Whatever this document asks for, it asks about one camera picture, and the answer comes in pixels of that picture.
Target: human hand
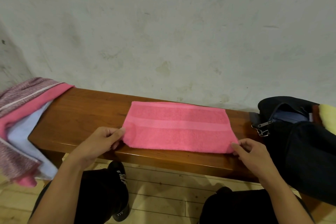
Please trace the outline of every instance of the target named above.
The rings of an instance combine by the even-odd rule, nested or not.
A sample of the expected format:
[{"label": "human hand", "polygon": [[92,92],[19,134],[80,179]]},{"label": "human hand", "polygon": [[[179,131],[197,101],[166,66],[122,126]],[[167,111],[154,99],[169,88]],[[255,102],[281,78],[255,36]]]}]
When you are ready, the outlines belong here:
[{"label": "human hand", "polygon": [[89,167],[97,157],[118,146],[125,129],[99,127],[85,141],[74,149],[66,158],[68,162],[80,166],[82,170]]},{"label": "human hand", "polygon": [[234,155],[259,179],[260,184],[266,188],[278,180],[282,180],[275,167],[266,146],[250,138],[239,140],[239,144],[232,143]]}]

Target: person's left arm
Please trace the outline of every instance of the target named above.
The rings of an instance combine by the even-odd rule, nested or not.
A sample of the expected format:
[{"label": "person's left arm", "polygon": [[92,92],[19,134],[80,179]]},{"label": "person's left arm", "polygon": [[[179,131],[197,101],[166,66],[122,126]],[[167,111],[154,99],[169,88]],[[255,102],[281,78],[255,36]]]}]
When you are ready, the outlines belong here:
[{"label": "person's left arm", "polygon": [[73,150],[62,163],[28,224],[73,224],[84,169],[110,150],[124,133],[124,128],[100,127]]}]

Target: person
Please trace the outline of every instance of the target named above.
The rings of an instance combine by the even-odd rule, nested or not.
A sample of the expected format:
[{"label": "person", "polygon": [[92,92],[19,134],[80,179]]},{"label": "person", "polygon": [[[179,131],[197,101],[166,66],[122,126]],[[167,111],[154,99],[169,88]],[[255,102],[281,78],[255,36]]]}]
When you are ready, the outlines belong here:
[{"label": "person", "polygon": [[234,155],[259,179],[262,190],[220,188],[204,203],[199,224],[313,224],[303,201],[296,197],[275,167],[266,146],[246,138],[232,143]]},{"label": "person", "polygon": [[41,191],[28,224],[103,224],[129,214],[126,173],[121,162],[84,171],[103,153],[115,149],[125,129],[100,127],[75,148],[55,178]]},{"label": "person", "polygon": [[[121,162],[107,169],[83,171],[101,154],[115,149],[125,129],[98,128],[62,163],[55,178],[41,191],[29,224],[103,224],[129,214],[126,173]],[[220,188],[202,209],[199,224],[312,224],[303,202],[293,194],[272,162],[266,147],[252,139],[232,144],[234,155],[259,178],[263,190],[232,192]]]}]

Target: person's left hand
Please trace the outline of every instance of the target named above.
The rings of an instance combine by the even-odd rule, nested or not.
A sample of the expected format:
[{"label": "person's left hand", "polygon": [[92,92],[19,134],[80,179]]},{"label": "person's left hand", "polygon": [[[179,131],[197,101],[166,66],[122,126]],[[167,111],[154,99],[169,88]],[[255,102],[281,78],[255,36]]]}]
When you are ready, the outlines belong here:
[{"label": "person's left hand", "polygon": [[75,164],[79,164],[84,170],[89,167],[97,157],[103,153],[115,149],[119,139],[124,135],[125,129],[99,127],[85,141],[74,149],[66,158]]}]

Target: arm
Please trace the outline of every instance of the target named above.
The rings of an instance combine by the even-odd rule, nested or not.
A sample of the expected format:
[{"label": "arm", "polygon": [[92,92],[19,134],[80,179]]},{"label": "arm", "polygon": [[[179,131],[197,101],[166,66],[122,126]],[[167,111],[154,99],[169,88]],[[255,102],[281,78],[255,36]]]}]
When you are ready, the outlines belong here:
[{"label": "arm", "polygon": [[124,128],[98,128],[62,163],[28,224],[73,224],[79,188],[85,168],[111,148],[125,133]]},{"label": "arm", "polygon": [[232,143],[232,148],[268,192],[279,224],[314,223],[280,176],[262,143],[246,138],[240,140],[239,144]]}]

